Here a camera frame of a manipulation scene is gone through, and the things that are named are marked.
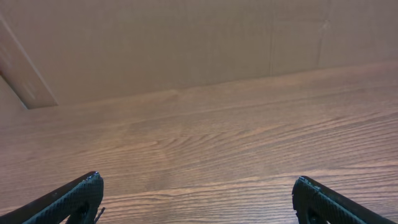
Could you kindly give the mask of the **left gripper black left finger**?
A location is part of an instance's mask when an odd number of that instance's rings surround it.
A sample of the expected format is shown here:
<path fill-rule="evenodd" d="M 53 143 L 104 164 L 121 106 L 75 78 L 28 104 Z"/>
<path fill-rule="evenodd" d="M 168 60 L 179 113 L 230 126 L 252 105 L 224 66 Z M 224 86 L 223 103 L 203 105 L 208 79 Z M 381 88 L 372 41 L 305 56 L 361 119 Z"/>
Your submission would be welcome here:
<path fill-rule="evenodd" d="M 3 224 L 95 224 L 104 181 L 99 172 L 89 172 L 52 192 L 1 216 Z"/>

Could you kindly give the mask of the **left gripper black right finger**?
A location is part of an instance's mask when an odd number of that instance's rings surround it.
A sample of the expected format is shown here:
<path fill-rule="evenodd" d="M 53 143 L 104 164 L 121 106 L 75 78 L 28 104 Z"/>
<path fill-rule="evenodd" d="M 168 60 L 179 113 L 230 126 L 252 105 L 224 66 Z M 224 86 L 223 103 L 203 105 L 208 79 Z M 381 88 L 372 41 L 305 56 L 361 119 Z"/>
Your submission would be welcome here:
<path fill-rule="evenodd" d="M 299 224 L 396 224 L 307 176 L 296 180 L 292 203 Z"/>

